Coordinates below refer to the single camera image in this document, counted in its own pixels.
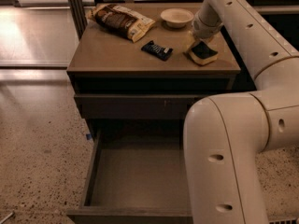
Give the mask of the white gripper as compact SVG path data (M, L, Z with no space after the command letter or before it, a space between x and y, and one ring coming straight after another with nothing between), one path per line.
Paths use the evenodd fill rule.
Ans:
M210 40L222 27L222 22L218 19L211 24L204 22L198 14L192 21L192 31L189 31L184 39L183 52L188 53L200 40Z

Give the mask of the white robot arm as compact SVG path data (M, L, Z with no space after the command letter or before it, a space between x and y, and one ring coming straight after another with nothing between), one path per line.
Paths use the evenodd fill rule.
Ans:
M204 0L198 37L220 24L255 91L209 96L184 122L184 159L193 224L269 224L256 169L265 150L299 143L298 51L246 0Z

